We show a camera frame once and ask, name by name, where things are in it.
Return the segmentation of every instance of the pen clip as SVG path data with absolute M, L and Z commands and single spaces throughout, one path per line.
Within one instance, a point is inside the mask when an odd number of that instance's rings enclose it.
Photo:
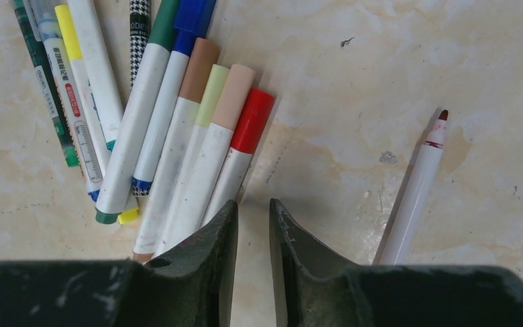
M 33 30 L 35 40 L 37 40 L 37 42 L 41 42 L 41 33 L 39 33 L 39 27 L 35 19 L 35 14 L 33 13 L 33 7 L 31 7 L 31 0 L 23 0 L 23 6 L 25 7 L 25 11 L 27 12 L 27 18 L 29 19 L 29 24 L 31 25 L 31 29 Z

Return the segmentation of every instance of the houndstooth pattern pen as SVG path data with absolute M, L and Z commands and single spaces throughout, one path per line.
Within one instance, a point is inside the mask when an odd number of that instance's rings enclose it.
M 150 0 L 130 0 L 129 2 L 129 62 L 131 64 L 131 87 L 137 76 L 139 64 L 147 45 L 151 29 Z

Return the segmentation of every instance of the red label on pen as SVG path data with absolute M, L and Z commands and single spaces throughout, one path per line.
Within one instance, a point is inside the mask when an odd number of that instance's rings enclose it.
M 73 115 L 75 117 L 81 117 L 79 105 L 77 104 L 77 98 L 75 97 L 75 92 L 73 92 L 73 86 L 67 83 L 65 84 L 65 89 L 67 90 L 67 95 L 69 96 L 69 102 L 71 102 L 71 109 L 73 110 Z

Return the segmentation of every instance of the black plastic object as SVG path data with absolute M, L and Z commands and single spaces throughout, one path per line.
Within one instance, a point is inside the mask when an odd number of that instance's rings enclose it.
M 238 210 L 142 266 L 0 262 L 0 326 L 229 326 Z
M 523 326 L 523 283 L 488 266 L 359 266 L 270 202 L 277 326 Z

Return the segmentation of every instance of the red marker cap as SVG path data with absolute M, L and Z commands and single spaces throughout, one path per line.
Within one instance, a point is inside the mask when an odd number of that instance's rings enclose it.
M 258 89 L 251 89 L 236 126 L 230 146 L 237 151 L 253 154 L 262 137 L 266 123 L 272 112 L 275 98 Z

